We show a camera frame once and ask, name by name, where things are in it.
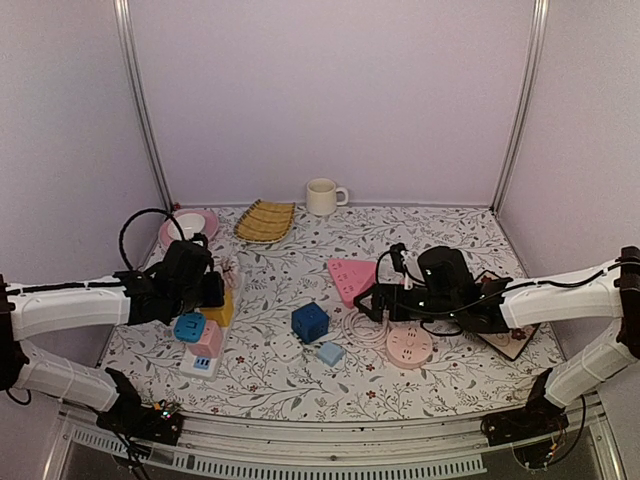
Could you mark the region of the round pink socket hub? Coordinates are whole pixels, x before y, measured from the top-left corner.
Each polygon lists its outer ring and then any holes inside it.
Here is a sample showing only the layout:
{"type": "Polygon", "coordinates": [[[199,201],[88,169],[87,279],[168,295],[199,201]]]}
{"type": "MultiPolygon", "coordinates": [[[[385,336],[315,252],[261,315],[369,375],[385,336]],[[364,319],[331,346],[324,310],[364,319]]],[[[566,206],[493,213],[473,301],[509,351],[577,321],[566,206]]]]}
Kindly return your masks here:
{"type": "Polygon", "coordinates": [[[433,340],[430,334],[421,328],[396,327],[387,335],[385,353],[394,366],[414,370],[432,358],[433,340]]]}

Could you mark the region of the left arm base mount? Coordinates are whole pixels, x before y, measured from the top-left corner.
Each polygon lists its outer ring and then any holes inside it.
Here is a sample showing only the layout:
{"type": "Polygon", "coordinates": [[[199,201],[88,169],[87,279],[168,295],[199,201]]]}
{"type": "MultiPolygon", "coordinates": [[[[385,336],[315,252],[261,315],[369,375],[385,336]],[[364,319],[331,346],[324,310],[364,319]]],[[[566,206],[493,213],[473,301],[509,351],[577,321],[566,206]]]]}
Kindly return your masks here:
{"type": "Polygon", "coordinates": [[[111,368],[106,373],[115,382],[118,396],[109,410],[97,413],[96,425],[125,439],[176,446],[184,423],[180,407],[166,400],[144,405],[123,373],[111,368]]]}

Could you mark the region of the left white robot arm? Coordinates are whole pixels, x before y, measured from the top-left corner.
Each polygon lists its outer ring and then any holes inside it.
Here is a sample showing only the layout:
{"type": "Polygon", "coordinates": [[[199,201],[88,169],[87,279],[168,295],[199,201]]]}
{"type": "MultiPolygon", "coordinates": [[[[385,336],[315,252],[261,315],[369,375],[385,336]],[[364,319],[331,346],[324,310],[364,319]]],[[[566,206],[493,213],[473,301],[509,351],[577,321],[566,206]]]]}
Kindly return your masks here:
{"type": "Polygon", "coordinates": [[[144,271],[62,284],[1,286],[1,387],[28,389],[109,412],[128,434],[148,426],[148,412],[121,372],[89,368],[44,351],[30,338],[95,325],[165,325],[200,307],[224,304],[224,280],[204,245],[175,241],[144,271]]]}

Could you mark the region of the white power strip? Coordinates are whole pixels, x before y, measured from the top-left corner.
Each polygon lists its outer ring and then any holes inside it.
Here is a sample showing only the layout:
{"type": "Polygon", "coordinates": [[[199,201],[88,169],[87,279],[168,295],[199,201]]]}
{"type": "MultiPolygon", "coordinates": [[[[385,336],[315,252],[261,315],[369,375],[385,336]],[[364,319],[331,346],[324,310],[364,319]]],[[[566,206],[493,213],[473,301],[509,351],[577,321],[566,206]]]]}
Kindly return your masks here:
{"type": "Polygon", "coordinates": [[[186,350],[179,367],[181,374],[185,377],[195,378],[198,381],[213,381],[216,378],[224,355],[224,349],[230,338],[231,326],[238,310],[239,300],[241,299],[242,291],[244,288],[245,277],[242,272],[239,272],[234,275],[227,275],[225,276],[225,279],[231,280],[231,285],[228,286],[226,290],[230,289],[233,291],[234,316],[232,323],[228,328],[221,328],[223,331],[224,339],[220,354],[217,358],[196,357],[188,350],[188,344],[186,344],[186,350]]]}

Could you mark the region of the yellow cube adapter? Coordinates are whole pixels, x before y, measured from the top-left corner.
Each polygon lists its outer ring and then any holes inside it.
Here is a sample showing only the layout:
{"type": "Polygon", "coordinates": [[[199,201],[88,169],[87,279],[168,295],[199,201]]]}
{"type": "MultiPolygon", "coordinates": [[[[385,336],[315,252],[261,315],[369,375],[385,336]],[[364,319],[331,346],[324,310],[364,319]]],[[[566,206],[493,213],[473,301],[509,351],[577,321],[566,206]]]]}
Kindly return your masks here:
{"type": "Polygon", "coordinates": [[[199,312],[208,321],[214,321],[220,328],[228,328],[234,316],[233,291],[227,289],[224,295],[224,305],[222,307],[201,307],[199,312]]]}

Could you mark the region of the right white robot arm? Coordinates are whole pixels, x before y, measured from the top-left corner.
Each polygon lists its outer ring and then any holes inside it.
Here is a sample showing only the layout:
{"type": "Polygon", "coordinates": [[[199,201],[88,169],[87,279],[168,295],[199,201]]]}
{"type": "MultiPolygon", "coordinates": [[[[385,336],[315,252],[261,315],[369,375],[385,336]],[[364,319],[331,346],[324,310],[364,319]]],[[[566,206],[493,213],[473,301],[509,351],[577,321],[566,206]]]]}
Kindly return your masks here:
{"type": "Polygon", "coordinates": [[[528,325],[609,318],[610,326],[570,360],[541,374],[517,415],[537,436],[556,411],[639,360],[639,250],[622,248],[600,266],[549,278],[476,280],[463,253],[446,246],[411,256],[402,243],[387,251],[400,283],[374,284],[354,299],[370,320],[444,320],[471,333],[508,333],[528,325]]]}

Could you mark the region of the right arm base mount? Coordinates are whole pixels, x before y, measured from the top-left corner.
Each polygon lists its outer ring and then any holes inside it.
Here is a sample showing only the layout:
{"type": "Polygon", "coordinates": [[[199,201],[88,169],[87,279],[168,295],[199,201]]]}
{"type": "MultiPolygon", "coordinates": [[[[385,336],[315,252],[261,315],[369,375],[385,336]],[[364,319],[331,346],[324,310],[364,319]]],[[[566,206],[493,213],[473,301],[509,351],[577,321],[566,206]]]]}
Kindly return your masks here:
{"type": "Polygon", "coordinates": [[[480,429],[490,446],[551,434],[569,425],[566,408],[556,406],[545,397],[545,384],[551,372],[549,368],[536,378],[524,406],[482,418],[480,429]]]}

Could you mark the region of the dark blue cube adapter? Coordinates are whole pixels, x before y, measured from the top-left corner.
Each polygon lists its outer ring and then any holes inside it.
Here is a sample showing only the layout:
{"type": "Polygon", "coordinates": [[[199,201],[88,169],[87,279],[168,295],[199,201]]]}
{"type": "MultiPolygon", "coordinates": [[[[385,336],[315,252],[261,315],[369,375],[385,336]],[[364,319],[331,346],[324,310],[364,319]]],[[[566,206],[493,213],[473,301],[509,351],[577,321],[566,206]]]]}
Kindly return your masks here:
{"type": "Polygon", "coordinates": [[[328,333],[329,316],[317,303],[308,303],[291,313],[291,329],[310,344],[328,333]]]}

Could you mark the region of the cyan cube adapter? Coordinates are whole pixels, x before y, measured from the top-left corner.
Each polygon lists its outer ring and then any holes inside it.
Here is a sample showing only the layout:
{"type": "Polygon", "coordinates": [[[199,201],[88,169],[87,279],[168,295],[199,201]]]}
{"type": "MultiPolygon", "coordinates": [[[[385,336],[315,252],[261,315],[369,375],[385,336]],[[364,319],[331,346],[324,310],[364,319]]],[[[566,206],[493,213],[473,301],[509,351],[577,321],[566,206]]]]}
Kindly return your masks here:
{"type": "Polygon", "coordinates": [[[194,344],[200,341],[206,326],[206,317],[200,312],[180,315],[175,322],[174,337],[184,343],[194,344]]]}

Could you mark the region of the pink power strip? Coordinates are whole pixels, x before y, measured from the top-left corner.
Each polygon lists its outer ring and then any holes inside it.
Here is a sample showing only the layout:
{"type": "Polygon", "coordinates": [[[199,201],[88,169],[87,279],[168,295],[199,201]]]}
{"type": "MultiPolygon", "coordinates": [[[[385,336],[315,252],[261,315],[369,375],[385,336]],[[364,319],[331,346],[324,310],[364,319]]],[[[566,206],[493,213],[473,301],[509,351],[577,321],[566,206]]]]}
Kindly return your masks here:
{"type": "Polygon", "coordinates": [[[354,299],[374,284],[376,263],[371,261],[331,258],[327,268],[346,308],[354,307],[354,299]]]}

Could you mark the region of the light blue plug adapter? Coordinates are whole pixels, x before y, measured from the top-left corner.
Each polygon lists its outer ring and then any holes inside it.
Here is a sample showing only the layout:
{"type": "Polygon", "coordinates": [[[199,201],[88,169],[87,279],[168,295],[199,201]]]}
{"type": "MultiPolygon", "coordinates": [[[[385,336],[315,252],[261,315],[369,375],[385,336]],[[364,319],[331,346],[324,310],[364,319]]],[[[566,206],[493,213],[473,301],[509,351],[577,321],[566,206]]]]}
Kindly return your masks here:
{"type": "Polygon", "coordinates": [[[334,367],[344,355],[345,350],[333,342],[324,342],[316,352],[316,357],[329,367],[334,367]]]}

